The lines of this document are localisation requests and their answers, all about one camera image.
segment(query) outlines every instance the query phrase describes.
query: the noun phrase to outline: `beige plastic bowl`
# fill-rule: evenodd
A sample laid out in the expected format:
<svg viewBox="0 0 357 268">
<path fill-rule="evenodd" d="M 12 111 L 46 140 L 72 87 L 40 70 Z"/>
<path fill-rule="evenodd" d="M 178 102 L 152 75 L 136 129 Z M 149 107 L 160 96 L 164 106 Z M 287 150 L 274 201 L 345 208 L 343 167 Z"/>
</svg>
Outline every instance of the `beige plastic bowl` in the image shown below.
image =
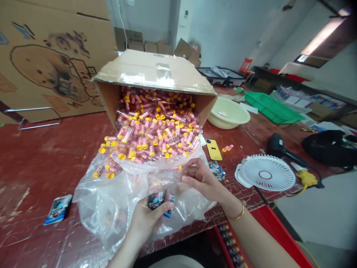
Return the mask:
<svg viewBox="0 0 357 268">
<path fill-rule="evenodd" d="M 249 122 L 250 114 L 238 103 L 218 97 L 208 121 L 215 127 L 221 129 L 232 129 L 241 124 Z"/>
</svg>

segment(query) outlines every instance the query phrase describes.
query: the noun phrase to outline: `clear plastic bag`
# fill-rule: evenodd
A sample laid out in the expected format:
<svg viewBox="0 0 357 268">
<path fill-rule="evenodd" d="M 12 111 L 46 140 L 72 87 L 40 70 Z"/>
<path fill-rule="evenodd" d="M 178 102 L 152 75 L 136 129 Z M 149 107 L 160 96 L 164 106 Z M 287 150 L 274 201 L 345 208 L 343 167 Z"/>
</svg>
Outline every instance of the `clear plastic bag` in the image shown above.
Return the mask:
<svg viewBox="0 0 357 268">
<path fill-rule="evenodd" d="M 173 234 L 194 220 L 203 220 L 204 213 L 216 203 L 187 187 L 181 181 L 180 170 L 172 169 L 197 157 L 208 165 L 201 146 L 189 158 L 176 156 L 145 164 L 123 160 L 123 171 L 108 179 L 92 177 L 103 164 L 103 155 L 98 154 L 74 193 L 73 202 L 78 203 L 81 222 L 101 239 L 112 257 L 125 238 L 137 202 L 149 194 L 167 189 L 175 196 L 175 205 L 171 218 L 162 217 L 148 243 Z"/>
</svg>

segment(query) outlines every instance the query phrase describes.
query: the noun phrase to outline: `red table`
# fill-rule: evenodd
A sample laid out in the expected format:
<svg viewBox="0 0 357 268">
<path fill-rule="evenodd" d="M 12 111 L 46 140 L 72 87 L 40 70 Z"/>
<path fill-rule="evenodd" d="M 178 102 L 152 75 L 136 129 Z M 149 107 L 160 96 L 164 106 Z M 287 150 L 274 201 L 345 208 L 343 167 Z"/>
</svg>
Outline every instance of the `red table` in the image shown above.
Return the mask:
<svg viewBox="0 0 357 268">
<path fill-rule="evenodd" d="M 308 133 L 301 125 L 275 125 L 262 114 L 233 130 L 221 130 L 209 123 L 204 137 L 218 146 L 234 144 L 220 162 L 226 172 L 225 186 L 242 199 L 249 210 L 264 203 L 253 189 L 242 187 L 234 171 L 245 156 L 264 152 L 267 139 L 280 133 L 287 149 L 308 160 L 325 178 L 340 172 L 313 161 L 300 143 Z M 65 118 L 61 125 L 18 131 L 16 125 L 0 128 L 0 263 L 3 267 L 83 267 L 106 262 L 99 239 L 81 224 L 76 204 L 66 220 L 43 226 L 54 198 L 73 194 L 104 136 L 114 133 L 106 113 Z M 294 192 L 262 191 L 269 202 Z M 205 221 L 195 221 L 179 232 L 147 245 L 141 255 L 200 233 L 226 221 L 220 206 L 206 213 Z"/>
</svg>

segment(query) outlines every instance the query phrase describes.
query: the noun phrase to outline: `black hair dryer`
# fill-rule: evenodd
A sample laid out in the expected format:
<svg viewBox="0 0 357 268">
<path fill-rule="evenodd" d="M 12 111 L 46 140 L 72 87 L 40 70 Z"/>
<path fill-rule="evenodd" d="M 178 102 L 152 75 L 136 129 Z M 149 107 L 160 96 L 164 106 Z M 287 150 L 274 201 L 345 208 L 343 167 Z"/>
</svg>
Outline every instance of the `black hair dryer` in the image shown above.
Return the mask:
<svg viewBox="0 0 357 268">
<path fill-rule="evenodd" d="M 287 158 L 291 159 L 301 167 L 307 168 L 310 166 L 308 162 L 306 162 L 305 160 L 301 159 L 299 156 L 285 149 L 283 138 L 278 133 L 273 134 L 269 138 L 267 151 L 269 155 L 276 156 L 278 158 L 282 158 L 286 156 Z"/>
</svg>

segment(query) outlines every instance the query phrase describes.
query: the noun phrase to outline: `green plastic tray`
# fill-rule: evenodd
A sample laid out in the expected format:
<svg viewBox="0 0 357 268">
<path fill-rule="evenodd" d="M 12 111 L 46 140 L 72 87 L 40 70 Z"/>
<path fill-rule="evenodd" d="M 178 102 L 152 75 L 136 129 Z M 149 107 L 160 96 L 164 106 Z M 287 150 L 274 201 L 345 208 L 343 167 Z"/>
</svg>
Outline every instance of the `green plastic tray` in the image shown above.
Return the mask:
<svg viewBox="0 0 357 268">
<path fill-rule="evenodd" d="M 265 93 L 245 92 L 244 98 L 275 124 L 295 124 L 305 119 Z"/>
</svg>

